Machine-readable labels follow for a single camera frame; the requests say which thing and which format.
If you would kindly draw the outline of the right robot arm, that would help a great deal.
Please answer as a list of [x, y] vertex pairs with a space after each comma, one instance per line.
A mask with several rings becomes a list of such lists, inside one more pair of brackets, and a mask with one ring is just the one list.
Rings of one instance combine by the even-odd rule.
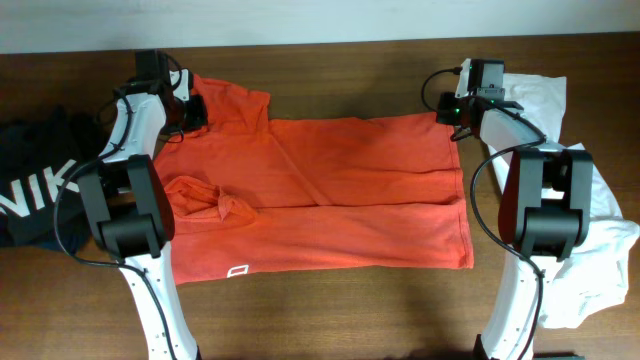
[[507, 258], [494, 310], [472, 356], [530, 359], [545, 288], [589, 231], [592, 156], [550, 141], [515, 101], [445, 92], [436, 114], [438, 123], [455, 127], [452, 141], [474, 136], [495, 151], [473, 173], [471, 196], [490, 162], [508, 162], [499, 231], [489, 235]]

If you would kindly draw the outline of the orange t-shirt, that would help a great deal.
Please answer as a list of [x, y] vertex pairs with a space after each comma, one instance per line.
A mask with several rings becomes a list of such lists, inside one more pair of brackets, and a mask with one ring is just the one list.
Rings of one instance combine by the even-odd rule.
[[163, 147], [179, 284], [474, 264], [452, 131], [431, 113], [273, 119], [267, 93], [196, 77], [208, 123]]

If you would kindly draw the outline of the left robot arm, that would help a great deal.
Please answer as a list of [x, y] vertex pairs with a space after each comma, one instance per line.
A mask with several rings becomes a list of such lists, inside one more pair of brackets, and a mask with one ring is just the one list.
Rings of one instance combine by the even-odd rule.
[[118, 92], [104, 150], [79, 172], [90, 231], [124, 276], [151, 359], [201, 356], [172, 273], [174, 216], [153, 165], [157, 140], [184, 111], [172, 95]]

